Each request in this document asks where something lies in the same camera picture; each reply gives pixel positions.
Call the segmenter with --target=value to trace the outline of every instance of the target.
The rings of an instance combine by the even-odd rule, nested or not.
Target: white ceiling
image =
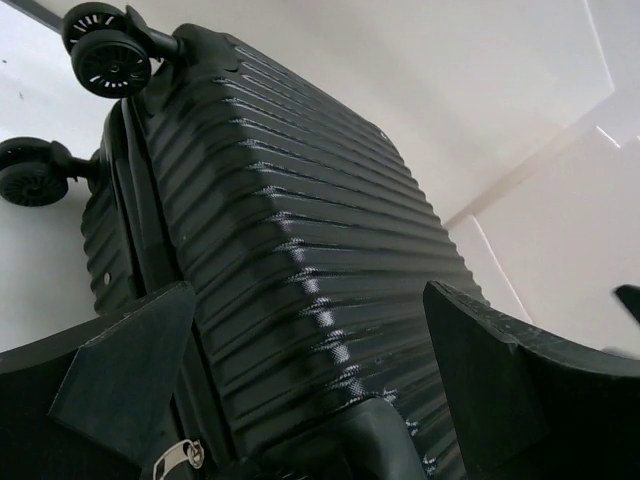
[[[160,30],[232,33],[377,123],[444,220],[614,91],[603,49],[640,46],[633,0],[129,3]],[[628,25],[603,39],[612,10]]]

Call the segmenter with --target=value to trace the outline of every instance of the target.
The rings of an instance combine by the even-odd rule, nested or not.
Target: white wall
[[[88,157],[110,105],[77,84],[58,35],[0,3],[0,141],[55,139]],[[0,199],[0,351],[95,316],[80,234],[87,198],[80,183],[49,207]]]
[[[494,306],[579,343],[640,353],[612,297],[640,280],[640,4],[589,1],[611,92],[449,223]]]
[[[496,308],[524,311],[525,320],[578,343],[640,353],[640,326],[612,295],[640,284],[639,159],[638,138],[618,147],[593,129],[452,230]],[[489,251],[493,261],[483,264]],[[496,287],[496,270],[511,289]]]

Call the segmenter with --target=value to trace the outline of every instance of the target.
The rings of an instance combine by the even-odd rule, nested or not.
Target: suitcase zipper
[[[204,464],[204,448],[198,440],[183,440],[169,448],[153,465],[153,480],[165,480],[171,470],[183,462],[196,470]]]

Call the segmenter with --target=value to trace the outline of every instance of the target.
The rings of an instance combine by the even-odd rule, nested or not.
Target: suitcase
[[[95,3],[63,25],[80,83],[121,99],[90,162],[55,142],[5,146],[0,193],[40,205],[88,177],[101,314],[192,286],[145,475],[187,438],[206,461],[183,478],[251,462],[279,469],[269,478],[465,478],[422,291],[439,280],[484,300],[386,135],[230,35],[168,36]],[[149,56],[165,59],[153,75]]]

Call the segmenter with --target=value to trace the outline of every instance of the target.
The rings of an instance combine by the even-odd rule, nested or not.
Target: ribbed suitcase shell
[[[126,305],[132,300],[127,283],[130,272],[108,177],[93,189],[82,216],[81,230],[96,311],[109,312]]]
[[[189,25],[176,34],[203,38]],[[482,298],[479,287],[377,127],[226,39],[237,71],[191,67],[141,123],[239,453],[383,397],[428,476],[462,478],[422,290],[438,279]],[[96,265],[116,255],[107,220],[96,219],[104,195],[83,228],[99,302]]]

